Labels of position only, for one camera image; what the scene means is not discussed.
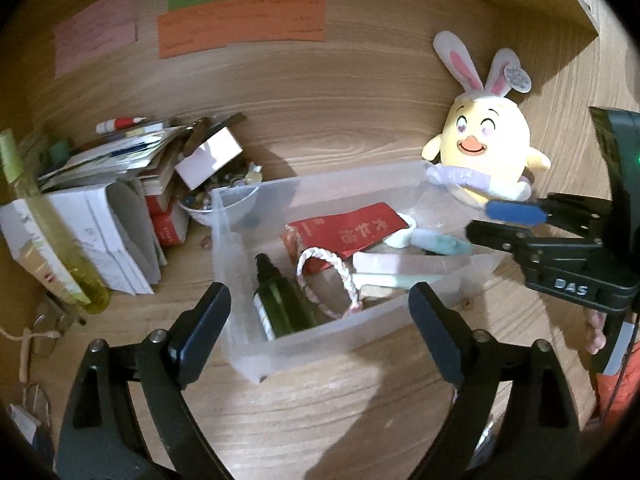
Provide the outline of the person's hand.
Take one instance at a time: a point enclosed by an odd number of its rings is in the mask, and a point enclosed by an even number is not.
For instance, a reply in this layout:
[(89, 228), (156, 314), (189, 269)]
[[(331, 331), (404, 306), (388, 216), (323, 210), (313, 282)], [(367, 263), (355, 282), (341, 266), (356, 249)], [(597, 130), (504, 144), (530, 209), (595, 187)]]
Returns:
[(586, 322), (586, 350), (595, 356), (606, 345), (606, 336), (604, 334), (604, 326), (606, 321), (606, 313), (585, 309)]

